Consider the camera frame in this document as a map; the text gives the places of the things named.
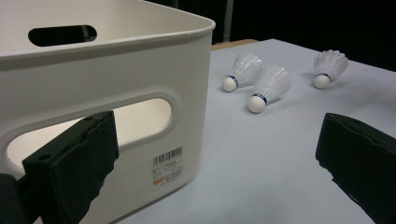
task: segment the table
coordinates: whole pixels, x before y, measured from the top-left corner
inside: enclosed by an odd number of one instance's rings
[[[251,87],[221,88],[237,54],[247,51],[292,77],[287,95],[260,114],[248,111]],[[118,223],[373,224],[318,165],[315,151],[327,112],[396,137],[396,73],[349,61],[340,78],[319,90],[317,55],[276,39],[212,51],[200,170]]]

